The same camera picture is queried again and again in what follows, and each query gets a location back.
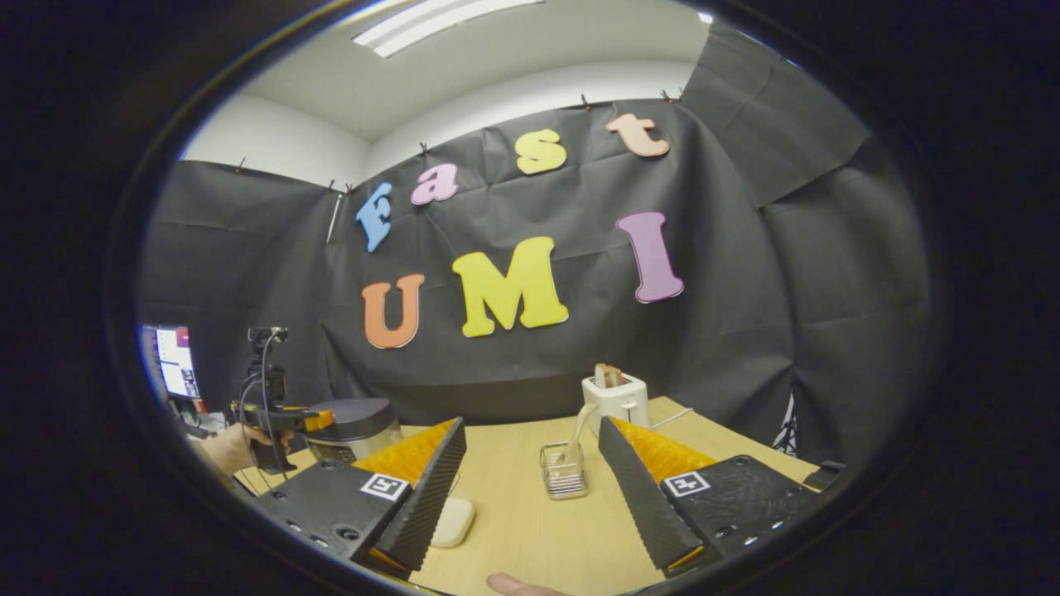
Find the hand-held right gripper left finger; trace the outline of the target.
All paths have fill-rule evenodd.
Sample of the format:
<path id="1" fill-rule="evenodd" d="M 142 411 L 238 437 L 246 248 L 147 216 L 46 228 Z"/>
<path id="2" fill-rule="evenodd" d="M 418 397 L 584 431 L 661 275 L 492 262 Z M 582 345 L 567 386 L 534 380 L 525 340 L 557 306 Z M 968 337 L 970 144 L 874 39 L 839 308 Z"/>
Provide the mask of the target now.
<path id="1" fill-rule="evenodd" d="M 457 416 L 356 463 L 321 458 L 253 504 L 315 550 L 407 579 L 423 565 L 466 449 Z"/>

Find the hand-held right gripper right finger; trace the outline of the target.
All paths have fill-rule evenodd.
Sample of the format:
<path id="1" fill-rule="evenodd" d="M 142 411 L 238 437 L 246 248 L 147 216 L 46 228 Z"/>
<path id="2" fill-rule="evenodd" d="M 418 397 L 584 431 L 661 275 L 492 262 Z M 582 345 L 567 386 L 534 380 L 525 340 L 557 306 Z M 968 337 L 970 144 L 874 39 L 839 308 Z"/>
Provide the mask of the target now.
<path id="1" fill-rule="evenodd" d="M 817 506 L 817 491 L 749 455 L 716 460 L 606 416 L 600 453 L 648 558 L 666 577 L 757 550 Z"/>

